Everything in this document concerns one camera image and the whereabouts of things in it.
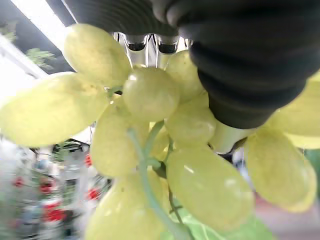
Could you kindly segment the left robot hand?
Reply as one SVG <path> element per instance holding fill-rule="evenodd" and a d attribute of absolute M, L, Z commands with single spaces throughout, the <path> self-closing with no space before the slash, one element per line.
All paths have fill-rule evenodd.
<path fill-rule="evenodd" d="M 130 36 L 192 41 L 190 58 L 217 119 L 213 147 L 233 145 L 300 94 L 320 68 L 317 0 L 68 0 L 80 23 Z"/>

